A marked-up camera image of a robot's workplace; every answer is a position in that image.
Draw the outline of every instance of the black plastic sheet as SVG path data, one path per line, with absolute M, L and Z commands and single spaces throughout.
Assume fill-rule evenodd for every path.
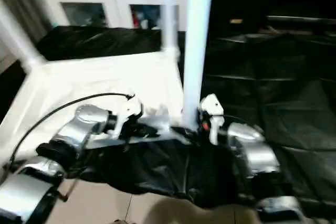
M 183 62 L 184 34 L 179 34 L 178 43 Z M 159 48 L 159 31 L 88 27 L 58 27 L 38 45 L 49 60 Z M 202 97 L 215 93 L 226 114 L 264 129 L 305 214 L 321 218 L 336 218 L 335 55 L 336 38 L 331 37 L 212 38 L 202 86 Z M 143 143 L 128 151 L 88 151 L 83 163 L 82 179 L 130 193 L 186 198 L 205 208 L 242 203 L 232 158 L 222 147 Z

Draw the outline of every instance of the white pole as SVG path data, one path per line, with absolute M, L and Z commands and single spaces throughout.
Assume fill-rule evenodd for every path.
M 197 129 L 210 7 L 211 0 L 188 0 L 182 120 L 192 130 Z
M 177 22 L 174 0 L 164 0 L 162 10 L 162 50 L 175 59 L 180 55 L 177 47 Z
M 21 61 L 26 73 L 45 62 L 3 0 L 0 0 L 0 38 Z

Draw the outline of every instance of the white platform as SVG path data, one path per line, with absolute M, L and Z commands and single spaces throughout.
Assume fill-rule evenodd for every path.
M 43 115 L 67 102 L 104 92 L 135 93 L 145 114 L 166 107 L 173 120 L 180 119 L 183 93 L 179 72 L 174 58 L 162 52 L 48 62 L 26 77 L 0 125 L 0 165 Z M 34 155 L 35 148 L 48 142 L 79 105 L 94 104 L 113 111 L 125 101 L 124 97 L 98 97 L 59 111 L 29 135 L 17 159 Z

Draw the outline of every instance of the curtain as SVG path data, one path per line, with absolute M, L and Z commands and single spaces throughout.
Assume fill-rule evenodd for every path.
M 39 41 L 51 24 L 37 0 L 3 0 L 33 42 Z

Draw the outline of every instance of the tile floor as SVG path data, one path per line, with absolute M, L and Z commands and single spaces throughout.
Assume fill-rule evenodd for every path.
M 62 193 L 72 181 L 63 183 Z M 110 224 L 117 219 L 129 224 L 260 223 L 254 211 L 242 206 L 204 210 L 186 200 L 155 194 L 130 195 L 108 185 L 80 181 L 68 202 L 58 202 L 47 224 Z

